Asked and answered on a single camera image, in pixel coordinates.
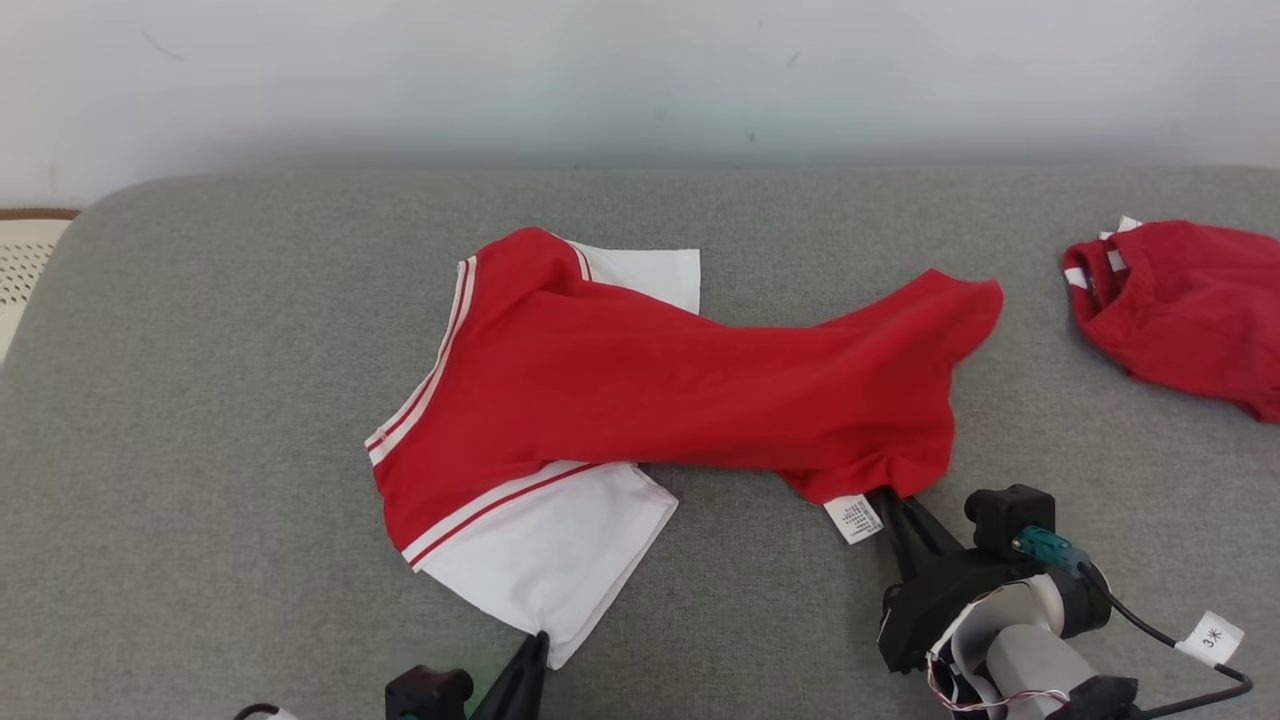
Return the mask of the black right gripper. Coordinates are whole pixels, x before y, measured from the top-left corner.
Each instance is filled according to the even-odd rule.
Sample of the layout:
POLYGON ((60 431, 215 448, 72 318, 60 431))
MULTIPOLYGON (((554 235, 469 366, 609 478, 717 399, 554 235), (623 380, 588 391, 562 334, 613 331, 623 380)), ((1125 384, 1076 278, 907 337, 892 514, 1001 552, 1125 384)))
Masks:
POLYGON ((970 602, 1041 573, 1034 560, 951 555, 965 546, 923 502, 900 498, 891 487, 876 488, 867 498, 883 525, 881 533, 902 580, 886 593, 878 632, 878 650, 891 673, 923 670, 927 651, 970 602))

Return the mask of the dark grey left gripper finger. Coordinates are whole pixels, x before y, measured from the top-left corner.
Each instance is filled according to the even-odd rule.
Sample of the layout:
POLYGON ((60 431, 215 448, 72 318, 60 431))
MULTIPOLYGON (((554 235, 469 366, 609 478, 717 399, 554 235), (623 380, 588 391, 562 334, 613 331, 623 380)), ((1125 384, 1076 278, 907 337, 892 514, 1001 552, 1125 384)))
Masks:
POLYGON ((539 719, 549 650, 547 632, 527 635, 470 717, 539 719))

